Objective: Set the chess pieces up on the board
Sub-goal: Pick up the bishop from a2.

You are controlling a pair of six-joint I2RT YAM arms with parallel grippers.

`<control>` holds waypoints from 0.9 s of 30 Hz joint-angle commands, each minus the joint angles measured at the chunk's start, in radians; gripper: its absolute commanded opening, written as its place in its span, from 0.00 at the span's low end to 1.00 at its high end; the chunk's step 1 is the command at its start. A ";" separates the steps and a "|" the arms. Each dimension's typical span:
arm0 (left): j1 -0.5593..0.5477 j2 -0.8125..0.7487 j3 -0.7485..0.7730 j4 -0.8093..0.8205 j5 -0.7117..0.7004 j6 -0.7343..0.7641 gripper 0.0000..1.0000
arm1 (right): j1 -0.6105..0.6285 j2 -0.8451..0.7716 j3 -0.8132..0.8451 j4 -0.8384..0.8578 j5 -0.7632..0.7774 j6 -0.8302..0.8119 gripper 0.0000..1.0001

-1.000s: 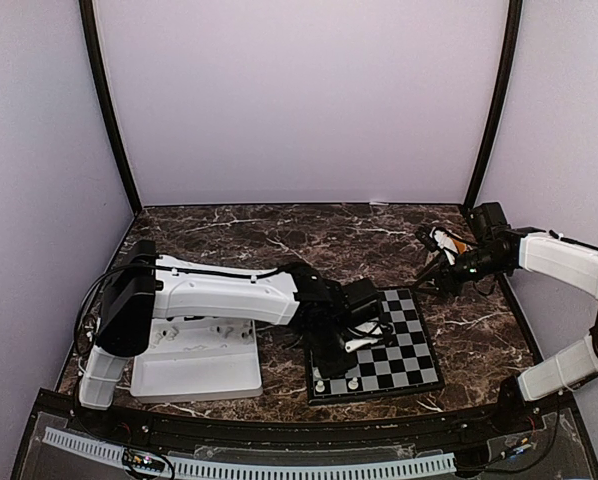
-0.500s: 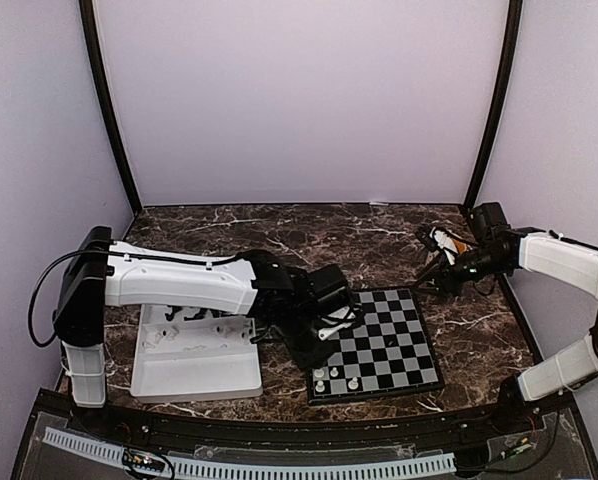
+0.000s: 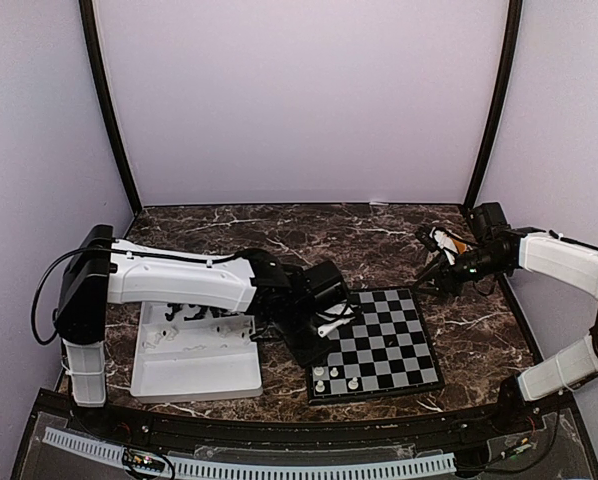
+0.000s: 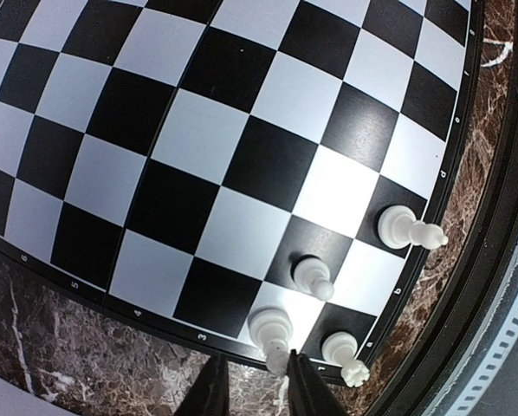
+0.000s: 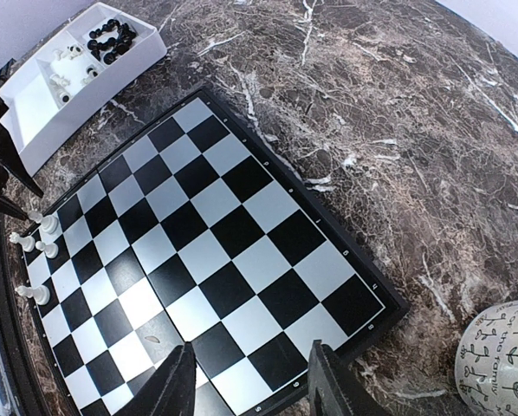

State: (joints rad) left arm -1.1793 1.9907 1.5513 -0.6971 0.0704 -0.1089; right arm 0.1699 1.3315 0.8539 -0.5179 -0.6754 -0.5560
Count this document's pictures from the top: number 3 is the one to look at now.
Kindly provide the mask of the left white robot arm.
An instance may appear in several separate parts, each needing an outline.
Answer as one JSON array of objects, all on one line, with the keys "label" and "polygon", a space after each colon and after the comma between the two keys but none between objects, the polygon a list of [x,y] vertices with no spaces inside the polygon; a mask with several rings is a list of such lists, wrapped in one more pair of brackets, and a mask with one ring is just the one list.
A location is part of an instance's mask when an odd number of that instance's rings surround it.
[{"label": "left white robot arm", "polygon": [[267,329],[305,368],[329,353],[330,332],[354,315],[330,261],[304,269],[258,248],[228,256],[161,250],[95,226],[64,270],[54,326],[73,400],[99,436],[120,427],[119,412],[106,403],[111,304],[140,308],[130,392],[143,403],[259,396],[257,341]]}]

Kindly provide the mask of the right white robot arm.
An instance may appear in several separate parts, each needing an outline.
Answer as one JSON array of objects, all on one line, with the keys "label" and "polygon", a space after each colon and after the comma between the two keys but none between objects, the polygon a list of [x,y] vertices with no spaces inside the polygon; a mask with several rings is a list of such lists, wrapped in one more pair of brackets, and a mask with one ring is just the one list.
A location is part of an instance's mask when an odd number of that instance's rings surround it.
[{"label": "right white robot arm", "polygon": [[507,226],[490,227],[473,242],[440,226],[424,226],[416,237],[435,255],[415,280],[420,292],[458,296],[467,283],[522,273],[515,286],[546,358],[501,384],[489,413],[496,432],[513,432],[529,405],[598,377],[598,247]]}]

